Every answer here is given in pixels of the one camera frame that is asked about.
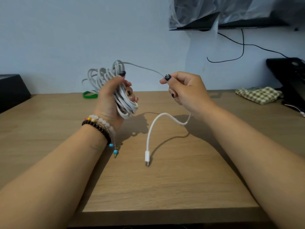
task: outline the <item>white cable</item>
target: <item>white cable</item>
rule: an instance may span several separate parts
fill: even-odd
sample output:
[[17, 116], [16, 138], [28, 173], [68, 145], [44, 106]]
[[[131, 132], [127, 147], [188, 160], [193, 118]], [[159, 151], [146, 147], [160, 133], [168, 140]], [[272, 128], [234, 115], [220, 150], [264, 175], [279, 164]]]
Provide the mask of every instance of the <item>white cable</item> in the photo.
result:
[[296, 106], [293, 106], [293, 105], [290, 105], [290, 104], [284, 104], [285, 106], [289, 106], [289, 107], [293, 107], [293, 108], [295, 108], [295, 109], [297, 109], [299, 112], [300, 112], [300, 114], [303, 116], [303, 117], [305, 117], [305, 112], [302, 112], [301, 110], [299, 110]]
[[[162, 78], [164, 78], [164, 76], [161, 73], [159, 73], [153, 69], [138, 66], [138, 65], [135, 65], [130, 62], [122, 62], [121, 60], [116, 60], [112, 65], [112, 69], [106, 69], [103, 67], [101, 67], [100, 69], [94, 69], [94, 68], [89, 69], [88, 78], [83, 79], [81, 83], [83, 84], [85, 80], [88, 80], [94, 88], [94, 93], [98, 93], [99, 90], [104, 86], [104, 84], [108, 80], [119, 75], [122, 71], [125, 71], [124, 64], [130, 64], [130, 65], [134, 65], [134, 66], [146, 69], [146, 70], [154, 71], [154, 72], [158, 73], [159, 75], [161, 75]], [[114, 95], [114, 99], [117, 103], [117, 105], [116, 105], [117, 111], [119, 112], [121, 117], [123, 117], [124, 119], [127, 119], [130, 116], [135, 114], [136, 110], [138, 109], [138, 104], [136, 102], [129, 100], [129, 98], [125, 92], [125, 89], [126, 89], [126, 86], [124, 84], [121, 84], [116, 89], [116, 91], [113, 95]], [[180, 125], [186, 125], [189, 122], [189, 119], [191, 118], [191, 114], [190, 114], [187, 121], [185, 123], [182, 123], [168, 113], [161, 113], [154, 119], [154, 121], [152, 122], [152, 125], [148, 131], [148, 136], [147, 136], [146, 151], [145, 151], [145, 162], [146, 162], [147, 166], [149, 165], [149, 160], [150, 160], [150, 153], [149, 153], [150, 134], [151, 134], [151, 131], [152, 131], [153, 126], [154, 126], [155, 122], [157, 121], [157, 119], [163, 115], [169, 116], [171, 119], [173, 119], [175, 122], [177, 122]]]

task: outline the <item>person's right hand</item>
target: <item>person's right hand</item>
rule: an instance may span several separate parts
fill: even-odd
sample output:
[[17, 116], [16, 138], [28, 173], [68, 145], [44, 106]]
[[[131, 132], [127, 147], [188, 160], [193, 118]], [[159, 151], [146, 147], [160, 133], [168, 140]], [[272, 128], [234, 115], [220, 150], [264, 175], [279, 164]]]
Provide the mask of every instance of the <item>person's right hand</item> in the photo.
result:
[[215, 106], [199, 75], [178, 71], [166, 75], [160, 83], [167, 83], [168, 91], [174, 100], [183, 105], [197, 119], [200, 118], [202, 111], [208, 111]]

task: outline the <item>black beaded bracelet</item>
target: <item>black beaded bracelet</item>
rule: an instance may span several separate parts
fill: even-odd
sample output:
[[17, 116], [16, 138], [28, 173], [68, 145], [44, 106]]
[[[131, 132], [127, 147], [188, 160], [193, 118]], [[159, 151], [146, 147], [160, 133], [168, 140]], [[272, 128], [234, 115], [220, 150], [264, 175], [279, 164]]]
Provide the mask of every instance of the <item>black beaded bracelet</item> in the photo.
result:
[[96, 123], [94, 123], [92, 121], [83, 121], [83, 123], [81, 125], [83, 126], [85, 124], [92, 125], [97, 130], [99, 130], [105, 136], [105, 138], [107, 139], [107, 145], [109, 145], [111, 143], [111, 138], [110, 138], [108, 132], [104, 129], [104, 127], [101, 127], [101, 126], [97, 125]]

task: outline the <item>black box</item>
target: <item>black box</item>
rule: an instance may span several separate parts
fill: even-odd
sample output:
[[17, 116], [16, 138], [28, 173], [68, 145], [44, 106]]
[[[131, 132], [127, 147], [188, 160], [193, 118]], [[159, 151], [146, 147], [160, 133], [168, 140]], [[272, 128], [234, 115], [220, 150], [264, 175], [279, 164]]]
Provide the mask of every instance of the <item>black box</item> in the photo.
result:
[[0, 75], [0, 113], [29, 98], [31, 98], [31, 93], [20, 75]]

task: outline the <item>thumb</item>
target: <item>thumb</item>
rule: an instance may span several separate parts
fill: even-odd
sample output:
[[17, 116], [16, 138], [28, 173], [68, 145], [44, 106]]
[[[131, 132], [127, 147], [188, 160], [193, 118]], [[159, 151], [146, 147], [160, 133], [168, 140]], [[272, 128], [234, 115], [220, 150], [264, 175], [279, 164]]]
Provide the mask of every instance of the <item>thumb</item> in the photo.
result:
[[180, 83], [175, 77], [172, 77], [169, 74], [167, 74], [164, 79], [167, 81], [167, 84], [170, 86], [170, 88], [179, 94], [184, 85]]
[[125, 76], [117, 75], [113, 77], [111, 80], [107, 81], [101, 90], [107, 94], [113, 94], [118, 85], [122, 84], [125, 79]]

